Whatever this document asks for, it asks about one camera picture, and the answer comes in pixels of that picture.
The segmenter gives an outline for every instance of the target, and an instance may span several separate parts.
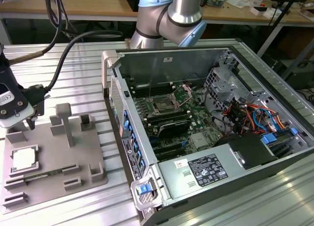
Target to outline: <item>desk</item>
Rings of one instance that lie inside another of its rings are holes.
[[[137,13],[133,12],[126,0],[63,0],[70,20],[94,21],[136,21]],[[270,0],[264,0],[266,6],[271,5]],[[264,16],[255,16],[248,7],[239,9],[228,3],[223,8],[203,8],[203,19],[209,24],[235,24],[235,25],[268,25],[269,19]],[[0,4],[0,19],[47,19],[44,0],[19,0]],[[264,43],[258,55],[261,56],[283,26],[314,27],[314,23],[291,9],[274,32]],[[0,42],[10,44],[9,35],[5,25],[0,25]]]

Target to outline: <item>aluminum extrusion table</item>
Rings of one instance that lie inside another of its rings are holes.
[[[205,44],[232,44],[246,54],[248,60],[256,57],[243,43],[234,39],[204,40],[198,43]],[[8,58],[14,58],[38,51],[44,46],[7,46],[4,53]],[[47,85],[65,46],[58,44],[40,59],[13,66],[17,80],[24,87],[38,83]],[[106,111],[101,85],[102,52],[124,47],[123,42],[75,45],[66,58],[58,82],[50,92],[51,98],[45,102],[45,115],[37,121],[49,122],[49,116],[55,112],[54,106],[62,102],[71,104],[74,116],[83,112],[92,113],[97,123],[108,171],[108,184],[0,215],[0,225],[140,225]],[[274,80],[272,75],[268,75],[268,78]],[[280,90],[280,84],[274,86]],[[301,97],[289,97],[289,89],[283,89],[281,93],[314,124],[314,115],[311,113],[313,109],[302,107]],[[2,129],[2,146],[4,134]],[[313,189],[314,155],[311,155],[276,176],[186,212],[164,225],[314,225]]]

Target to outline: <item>blue latch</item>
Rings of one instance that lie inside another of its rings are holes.
[[[137,150],[138,150],[138,144],[137,144],[137,142],[135,142],[134,143],[134,152],[137,152]]]
[[[141,160],[141,167],[144,167],[144,166],[145,166],[145,161]]]
[[[139,188],[137,188],[137,191],[139,195],[144,195],[146,193],[151,193],[153,190],[152,190],[151,185],[149,183],[146,183],[146,184],[141,185]]]
[[[296,128],[291,128],[290,131],[291,131],[291,133],[293,135],[297,135],[298,134],[298,131],[296,130]]]
[[[124,123],[123,128],[127,129],[129,127],[130,122],[128,120],[126,120],[126,122]]]
[[[276,141],[277,138],[275,137],[275,135],[273,134],[266,134],[264,135],[262,138],[261,138],[261,141],[264,143],[264,144],[269,144],[269,143],[272,143],[274,141]]]

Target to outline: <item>green circuit board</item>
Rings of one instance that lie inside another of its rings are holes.
[[[133,98],[144,127],[146,127],[146,130],[150,128],[155,131],[153,134],[148,132],[148,136],[155,155],[160,161],[209,149],[223,137],[221,133],[223,127],[219,130],[212,121],[211,116],[204,108],[202,96],[190,90],[192,97],[187,100],[190,97],[187,91],[179,84],[175,84],[175,86],[179,89],[173,95],[180,106],[174,105],[170,99],[170,94]],[[188,117],[187,120],[190,122],[190,126],[185,132],[174,137],[160,137],[157,132],[162,125],[172,122],[172,118],[164,119],[158,125],[154,125],[154,123],[147,124],[146,122],[148,117],[161,115],[171,117],[174,112],[184,113],[186,111],[189,111],[188,115],[183,116]]]

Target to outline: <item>warning label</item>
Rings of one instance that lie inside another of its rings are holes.
[[[189,161],[188,165],[201,187],[228,177],[215,154]]]

